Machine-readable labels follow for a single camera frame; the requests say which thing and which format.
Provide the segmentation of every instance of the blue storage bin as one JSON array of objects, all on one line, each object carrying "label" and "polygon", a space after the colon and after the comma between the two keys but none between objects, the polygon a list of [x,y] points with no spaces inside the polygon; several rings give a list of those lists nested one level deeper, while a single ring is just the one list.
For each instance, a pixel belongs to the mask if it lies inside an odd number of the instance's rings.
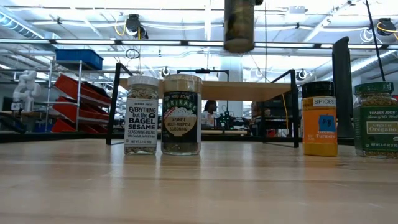
[{"label": "blue storage bin", "polygon": [[102,61],[104,60],[94,50],[90,49],[57,49],[55,50],[57,62],[69,68],[70,70],[78,70],[78,63],[63,63],[62,61],[83,61],[89,67],[83,66],[84,70],[102,70]]}]

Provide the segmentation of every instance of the everything but the bagel sesame seasoning blend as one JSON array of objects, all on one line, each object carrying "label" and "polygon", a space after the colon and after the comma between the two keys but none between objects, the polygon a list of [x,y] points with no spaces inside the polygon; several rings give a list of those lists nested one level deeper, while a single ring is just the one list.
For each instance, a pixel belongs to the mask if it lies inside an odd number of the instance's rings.
[{"label": "everything but the bagel sesame seasoning blend", "polygon": [[143,75],[128,80],[126,116],[124,118],[125,155],[156,153],[159,80]]},{"label": "everything but the bagel sesame seasoning blend", "polygon": [[201,78],[168,75],[164,78],[162,105],[162,152],[176,156],[196,155],[201,140]]},{"label": "everything but the bagel sesame seasoning blend", "polygon": [[354,94],[355,148],[360,156],[398,158],[398,104],[391,82],[357,85]]}]

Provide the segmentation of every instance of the green lid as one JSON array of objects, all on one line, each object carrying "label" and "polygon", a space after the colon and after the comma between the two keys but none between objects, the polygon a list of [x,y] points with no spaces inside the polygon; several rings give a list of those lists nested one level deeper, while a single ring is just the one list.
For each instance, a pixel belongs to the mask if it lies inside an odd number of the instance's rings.
[{"label": "green lid", "polygon": [[392,93],[394,91],[394,84],[392,82],[374,82],[359,84],[354,88],[354,94],[363,93]]}]

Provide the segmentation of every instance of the hanging cylinder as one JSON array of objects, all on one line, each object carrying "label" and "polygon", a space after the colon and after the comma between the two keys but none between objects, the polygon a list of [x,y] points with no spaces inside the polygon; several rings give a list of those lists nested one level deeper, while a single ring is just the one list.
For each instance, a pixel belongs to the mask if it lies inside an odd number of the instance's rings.
[{"label": "hanging cylinder", "polygon": [[224,49],[246,53],[254,48],[255,0],[225,0]]}]

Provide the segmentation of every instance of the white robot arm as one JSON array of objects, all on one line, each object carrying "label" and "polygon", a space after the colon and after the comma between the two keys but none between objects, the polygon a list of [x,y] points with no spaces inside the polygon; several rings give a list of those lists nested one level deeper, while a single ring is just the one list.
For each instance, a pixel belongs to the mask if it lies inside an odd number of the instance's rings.
[{"label": "white robot arm", "polygon": [[[41,94],[41,87],[38,83],[35,83],[37,72],[35,71],[24,71],[23,75],[19,76],[18,86],[15,88],[12,94],[13,104],[19,103],[21,107],[21,100],[25,101],[25,111],[31,111],[34,97],[38,97]],[[13,106],[13,110],[19,110],[18,106]]]}]

